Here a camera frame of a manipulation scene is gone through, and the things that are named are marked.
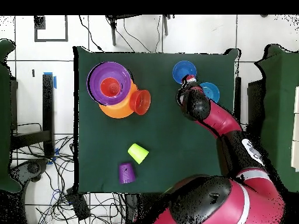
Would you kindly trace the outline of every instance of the table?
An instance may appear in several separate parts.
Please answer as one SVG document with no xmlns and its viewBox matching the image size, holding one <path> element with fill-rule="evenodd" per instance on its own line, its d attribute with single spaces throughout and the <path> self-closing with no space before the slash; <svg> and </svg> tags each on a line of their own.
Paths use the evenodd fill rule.
<svg viewBox="0 0 299 224">
<path fill-rule="evenodd" d="M 175 96 L 180 88 L 172 77 L 174 65 L 192 62 L 201 82 L 220 90 L 219 103 L 233 110 L 234 64 L 237 49 L 226 54 L 146 54 L 88 52 L 77 47 L 79 68 L 79 191 L 99 193 L 164 192 L 194 174 L 220 174 L 215 139 L 183 116 Z M 89 71 L 103 61 L 122 64 L 139 89 L 151 93 L 148 112 L 124 119 L 106 116 L 86 89 Z M 149 151 L 141 164 L 127 153 L 137 143 Z M 119 184 L 118 165 L 132 162 L 137 176 Z"/>
</svg>

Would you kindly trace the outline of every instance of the yellow-green cup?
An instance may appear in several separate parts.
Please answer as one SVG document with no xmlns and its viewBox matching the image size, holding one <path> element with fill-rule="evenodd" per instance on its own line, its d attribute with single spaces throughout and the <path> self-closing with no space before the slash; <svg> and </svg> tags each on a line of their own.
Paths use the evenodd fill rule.
<svg viewBox="0 0 299 224">
<path fill-rule="evenodd" d="M 132 146 L 128 149 L 128 153 L 138 164 L 140 164 L 148 155 L 148 151 L 136 143 L 132 144 Z"/>
</svg>

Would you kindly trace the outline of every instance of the purple cup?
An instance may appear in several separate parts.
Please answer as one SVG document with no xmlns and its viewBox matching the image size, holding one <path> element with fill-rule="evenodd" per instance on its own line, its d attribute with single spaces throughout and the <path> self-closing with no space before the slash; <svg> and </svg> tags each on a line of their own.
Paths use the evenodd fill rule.
<svg viewBox="0 0 299 224">
<path fill-rule="evenodd" d="M 131 163 L 119 165 L 119 183 L 127 184 L 135 181 L 135 174 Z"/>
<path fill-rule="evenodd" d="M 100 84 L 106 78 L 114 78 L 120 84 L 120 92 L 112 97 L 105 96 Z M 131 88 L 131 76 L 124 66 L 116 62 L 104 62 L 95 66 L 87 78 L 87 90 L 96 102 L 111 106 L 120 103 L 126 98 Z"/>
</svg>

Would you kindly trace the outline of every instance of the green cloth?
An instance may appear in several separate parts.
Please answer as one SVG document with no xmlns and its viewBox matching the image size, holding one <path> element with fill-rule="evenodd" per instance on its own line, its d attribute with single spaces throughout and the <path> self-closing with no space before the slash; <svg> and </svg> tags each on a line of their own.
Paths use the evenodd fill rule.
<svg viewBox="0 0 299 224">
<path fill-rule="evenodd" d="M 9 40 L 0 40 L 0 105 L 1 105 L 1 139 L 0 139 L 0 190 L 17 193 L 20 184 L 9 176 L 11 164 L 11 88 L 9 68 L 6 57 L 15 49 Z"/>
<path fill-rule="evenodd" d="M 220 90 L 219 103 L 232 111 L 234 62 L 238 50 L 220 54 L 142 54 L 87 52 L 79 58 L 79 191 L 164 192 L 194 174 L 220 174 L 216 141 L 208 130 L 183 116 L 175 96 L 180 85 L 172 77 L 175 64 L 192 62 L 201 82 Z M 139 89 L 151 94 L 145 115 L 114 119 L 105 115 L 86 88 L 89 71 L 104 61 L 121 64 L 133 74 Z M 149 151 L 141 164 L 128 154 L 137 143 Z M 136 181 L 119 184 L 118 166 L 131 162 Z"/>
<path fill-rule="evenodd" d="M 299 191 L 299 173 L 291 167 L 294 128 L 295 88 L 299 86 L 299 54 L 285 52 L 278 45 L 268 48 L 258 62 L 266 77 L 265 120 L 261 144 L 269 153 L 281 182 L 290 191 Z"/>
</svg>

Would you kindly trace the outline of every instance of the purple bowl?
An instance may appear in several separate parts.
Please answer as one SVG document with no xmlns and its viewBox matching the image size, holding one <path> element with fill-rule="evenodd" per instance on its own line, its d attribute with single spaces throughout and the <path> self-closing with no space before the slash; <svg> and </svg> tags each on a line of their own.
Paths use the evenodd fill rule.
<svg viewBox="0 0 299 224">
<path fill-rule="evenodd" d="M 116 96 L 105 96 L 100 84 L 106 78 L 115 78 L 120 84 L 120 93 Z M 124 66 L 116 62 L 104 62 L 95 66 L 87 78 L 87 90 L 96 102 L 111 106 L 120 103 L 126 98 L 131 88 L 131 76 Z"/>
</svg>

